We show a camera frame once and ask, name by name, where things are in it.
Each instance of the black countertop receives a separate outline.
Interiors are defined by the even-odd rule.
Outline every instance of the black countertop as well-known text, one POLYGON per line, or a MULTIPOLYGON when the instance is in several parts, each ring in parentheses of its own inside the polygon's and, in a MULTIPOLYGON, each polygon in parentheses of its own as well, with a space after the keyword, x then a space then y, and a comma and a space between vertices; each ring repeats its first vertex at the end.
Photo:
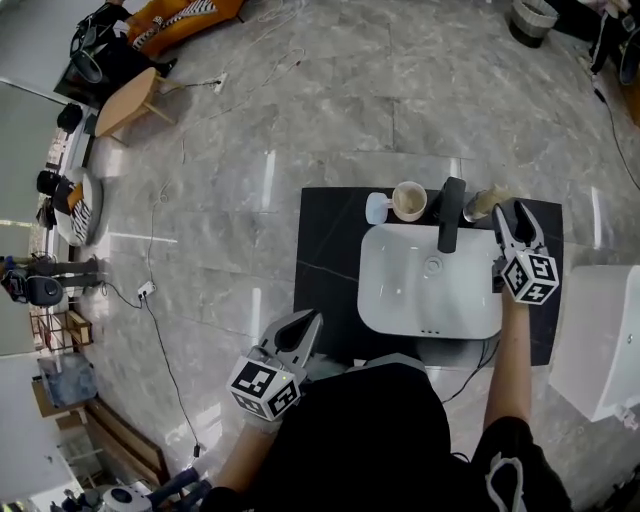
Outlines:
MULTIPOLYGON (((365 220, 365 204, 371 192, 391 197, 390 188, 305 188, 302 190, 294 310, 316 309, 324 328, 315 351, 351 364, 353 359, 373 359, 394 352, 418 357, 431 366, 478 364, 482 340, 442 340, 381 334, 367 327, 358 313, 360 246, 372 227, 365 220)), ((438 191, 427 190, 430 198, 438 191)), ((549 254, 556 259, 560 286, 542 306, 530 307, 531 360, 535 366, 549 363, 555 338, 562 289, 562 206, 522 199, 545 234, 549 254)), ((512 201, 507 202, 507 221, 514 222, 512 201)), ((388 223, 402 223, 389 210, 388 223)), ((416 224, 436 225, 433 211, 416 224)), ((460 227, 492 229, 490 216, 475 224, 460 219, 460 227)), ((499 336, 489 340, 488 351, 499 336)))

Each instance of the faucet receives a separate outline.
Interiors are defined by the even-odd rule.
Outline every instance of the faucet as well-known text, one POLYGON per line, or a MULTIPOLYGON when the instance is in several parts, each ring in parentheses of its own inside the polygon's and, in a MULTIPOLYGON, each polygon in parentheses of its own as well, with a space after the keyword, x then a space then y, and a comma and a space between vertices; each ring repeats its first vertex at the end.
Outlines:
POLYGON ((458 224, 464 207, 467 183, 459 178, 447 178, 433 205, 439 223, 438 250, 445 254, 456 252, 458 224))

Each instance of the sink drain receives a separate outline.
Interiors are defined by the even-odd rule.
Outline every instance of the sink drain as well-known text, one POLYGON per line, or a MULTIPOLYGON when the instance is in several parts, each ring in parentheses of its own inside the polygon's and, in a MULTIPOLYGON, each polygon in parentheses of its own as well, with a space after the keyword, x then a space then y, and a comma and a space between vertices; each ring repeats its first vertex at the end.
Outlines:
POLYGON ((430 256, 424 262, 424 275, 434 276, 442 272, 442 260, 437 256, 430 256))

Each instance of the power cord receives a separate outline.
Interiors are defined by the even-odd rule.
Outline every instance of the power cord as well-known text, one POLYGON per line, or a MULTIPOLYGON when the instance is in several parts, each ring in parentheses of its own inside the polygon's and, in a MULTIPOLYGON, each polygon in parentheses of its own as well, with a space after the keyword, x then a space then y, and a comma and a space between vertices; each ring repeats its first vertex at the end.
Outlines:
POLYGON ((631 178, 631 181, 633 181, 633 184, 636 186, 636 188, 640 190, 640 185, 638 185, 638 182, 633 177, 633 174, 631 174, 631 170, 627 165, 627 160, 624 157, 624 154, 622 153, 622 149, 620 149, 620 142, 618 141, 618 136, 616 135, 616 124, 613 120, 613 112, 611 111, 611 107, 609 106, 609 103, 607 103, 607 100, 605 99, 604 94, 602 94, 602 92, 600 92, 599 89, 594 87, 593 92, 598 97, 598 99, 602 103, 604 103, 604 105, 607 107, 607 110, 609 111, 609 117, 611 118, 611 131, 613 132, 613 139, 616 141, 616 147, 618 148, 618 153, 620 153, 620 158, 622 158, 622 163, 624 164, 624 168, 627 170, 627 174, 629 175, 629 178, 631 178))
POLYGON ((149 302, 147 301, 146 292, 143 292, 142 295, 138 295, 138 299, 140 300, 140 305, 136 306, 135 304, 131 304, 131 302, 125 299, 120 293, 120 291, 115 287, 115 285, 113 285, 112 283, 108 283, 107 281, 102 281, 102 283, 100 283, 100 292, 104 297, 107 296, 108 286, 110 286, 113 289, 113 291, 116 292, 116 295, 120 297, 120 299, 122 299, 122 301, 125 304, 131 306, 133 309, 142 309, 142 304, 144 303, 144 305, 147 308, 147 311, 149 311, 149 314, 151 315, 151 318, 153 318, 153 325, 156 328, 156 334, 158 335, 158 341, 160 342, 160 349, 162 350, 162 355, 164 356, 164 361, 167 365, 167 370, 169 370, 169 376, 171 377, 171 380, 173 381, 173 385, 176 388, 176 395, 178 396, 178 403, 180 404, 180 409, 182 409, 182 413, 184 414, 184 417, 187 420, 187 424, 191 429, 191 434, 193 435, 193 439, 196 442, 196 444, 193 447, 193 457, 198 458, 200 456, 200 442, 198 441, 198 436, 196 435, 196 431, 193 428, 193 425, 191 424, 191 420, 189 419, 189 415, 187 414, 184 404, 182 403, 182 397, 180 396, 180 388, 178 388, 178 383, 176 382, 176 379, 173 376, 173 372, 171 371, 171 365, 169 364, 169 359, 167 357, 167 352, 164 349, 164 343, 162 342, 162 336, 160 335, 160 327, 158 325, 158 319, 156 318, 156 315, 154 315, 153 311, 151 311, 151 308, 149 307, 149 302))
POLYGON ((467 387, 467 384, 469 384, 471 379, 473 379, 478 374, 478 372, 482 370, 485 366, 487 366, 489 361, 493 359, 493 357, 496 355, 496 352, 498 351, 499 345, 500 345, 500 340, 498 340, 498 342, 496 343, 496 346, 493 348, 493 352, 491 352, 491 355, 486 360, 484 360, 486 353, 488 351, 489 345, 487 343, 487 340, 484 340, 482 342, 482 353, 480 354, 480 360, 478 361, 478 365, 476 366, 476 369, 471 372, 469 377, 467 377, 467 380, 464 381, 464 384, 458 391, 456 391, 453 395, 451 395, 446 400, 442 401, 443 405, 446 404, 447 402, 451 402, 451 400, 456 398, 460 393, 464 391, 464 389, 467 387))
POLYGON ((139 306, 136 306, 135 304, 131 304, 131 302, 129 302, 127 299, 125 299, 122 296, 122 294, 118 291, 115 285, 113 285, 112 283, 108 283, 107 281, 102 281, 100 283, 100 293, 102 293, 103 297, 107 297, 107 286, 111 286, 111 288, 113 288, 113 291, 116 292, 116 295, 120 297, 125 304, 131 306, 133 309, 142 309, 142 300, 140 301, 139 306))
POLYGON ((160 335, 160 327, 158 326, 158 319, 156 315, 153 314, 151 308, 149 307, 149 302, 147 301, 146 295, 142 297, 141 301, 144 301, 144 305, 147 307, 147 311, 153 318, 153 324, 156 327, 156 333, 158 334, 158 341, 160 342, 160 349, 162 350, 162 355, 164 356, 164 361, 167 364, 167 370, 169 370, 169 375, 171 376, 171 380, 173 381, 173 385, 176 388, 176 395, 178 396, 178 403, 180 404, 180 408, 182 409, 182 413, 184 414, 184 418, 187 420, 187 424, 191 429, 191 434, 193 434, 193 439, 196 444, 193 447, 193 456, 194 458, 198 458, 200 456, 200 442, 198 441, 198 436, 196 435, 196 431, 191 424, 191 420, 189 419, 189 415, 187 414, 186 409, 184 408, 184 404, 182 403, 182 397, 180 396, 180 389, 178 388, 178 383, 176 382, 175 377, 173 376, 173 372, 171 371, 171 365, 169 364, 169 359, 167 358, 167 352, 164 349, 164 343, 162 343, 162 336, 160 335))
MULTIPOLYGON (((260 2, 255 2, 254 5, 261 5, 265 3, 265 0, 262 0, 260 2)), ((243 50, 243 54, 246 54, 250 48, 252 48, 253 46, 255 46, 256 44, 258 44, 260 41, 262 41, 264 38, 266 38, 269 34, 275 32, 276 30, 278 30, 280 27, 282 27, 283 25, 289 23, 292 19, 294 19, 298 14, 300 14, 300 12, 302 12, 302 10, 306 7, 306 0, 302 0, 301 4, 299 7, 297 7, 296 9, 293 9, 292 11, 285 11, 284 10, 284 0, 280 0, 280 3, 278 5, 278 7, 275 7, 273 9, 270 9, 269 11, 261 14, 260 16, 258 16, 258 23, 267 23, 269 21, 273 21, 277 18, 279 18, 280 16, 284 16, 284 15, 288 15, 287 18, 282 21, 281 23, 279 23, 278 25, 276 25, 273 28, 270 28, 269 30, 267 30, 264 34, 262 34, 260 37, 258 37, 255 41, 253 41, 249 46, 247 46, 244 50, 243 50)), ((289 71, 291 71, 291 69, 293 69, 295 66, 298 66, 300 64, 300 62, 302 62, 302 59, 304 59, 306 55, 306 50, 304 48, 293 48, 291 50, 289 50, 287 53, 285 53, 282 57, 280 57, 277 61, 276 64, 274 65, 273 69, 271 70, 271 72, 269 73, 269 75, 267 76, 267 78, 260 84, 254 87, 251 87, 248 91, 247 91, 247 97, 242 100, 239 103, 236 103, 235 105, 224 109, 220 112, 217 112, 216 114, 208 117, 207 119, 213 119, 215 117, 221 116, 222 114, 226 114, 227 112, 231 112, 232 110, 244 105, 245 103, 247 103, 250 99, 251 99, 251 95, 260 87, 264 87, 265 85, 267 85, 270 82, 274 82, 276 80, 279 80, 280 78, 282 78, 284 75, 286 75, 289 71), (280 63, 286 59, 289 55, 291 55, 294 52, 302 52, 302 57, 298 60, 296 60, 293 64, 291 64, 285 71, 284 73, 282 73, 282 75, 280 75, 279 77, 277 77, 274 80, 271 80, 271 78, 273 77, 274 73, 276 72, 276 69, 278 68, 278 66, 280 65, 280 63)), ((234 54, 226 63, 224 66, 222 66, 222 69, 220 71, 220 73, 218 74, 218 76, 222 76, 224 73, 227 72, 227 69, 229 68, 229 66, 231 65, 232 62, 234 62, 236 60, 237 55, 234 54)), ((201 87, 201 86, 209 86, 209 87, 213 87, 215 85, 220 84, 220 80, 218 80, 217 78, 213 78, 213 79, 208 79, 205 80, 204 82, 196 82, 193 84, 186 84, 184 85, 184 88, 189 88, 189 87, 201 87)), ((169 94, 170 92, 174 91, 176 89, 170 89, 164 93, 160 93, 161 96, 165 95, 165 94, 169 94)))
POLYGON ((149 245, 147 247, 147 269, 149 270, 149 280, 152 283, 153 283, 153 270, 151 270, 151 246, 153 245, 153 226, 154 226, 153 221, 156 213, 156 206, 158 206, 158 203, 167 204, 169 202, 169 197, 164 193, 164 191, 170 185, 171 179, 172 178, 170 177, 167 181, 165 181, 164 185, 162 185, 162 188, 158 193, 158 199, 156 199, 156 201, 153 203, 153 206, 151 207, 151 236, 149 237, 149 245))
MULTIPOLYGON (((221 83, 220 80, 209 79, 209 80, 205 80, 204 82, 196 82, 193 84, 181 84, 180 89, 190 89, 192 87, 204 87, 204 86, 213 87, 214 85, 218 85, 220 83, 221 83)), ((157 94, 159 96, 166 96, 167 94, 172 93, 173 91, 176 91, 176 90, 178 90, 178 88, 169 89, 167 91, 159 92, 157 94)))

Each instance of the wooden stool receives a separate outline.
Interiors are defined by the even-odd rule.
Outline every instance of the wooden stool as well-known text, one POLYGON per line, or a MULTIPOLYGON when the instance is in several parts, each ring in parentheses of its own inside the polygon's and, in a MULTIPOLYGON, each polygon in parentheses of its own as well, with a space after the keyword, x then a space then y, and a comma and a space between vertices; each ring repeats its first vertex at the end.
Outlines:
POLYGON ((114 137, 113 133, 147 112, 153 112, 166 122, 175 124, 173 119, 151 104, 153 93, 161 83, 170 85, 171 90, 184 88, 183 85, 162 78, 155 68, 144 70, 118 89, 104 104, 96 123, 96 137, 111 137, 126 145, 114 137))

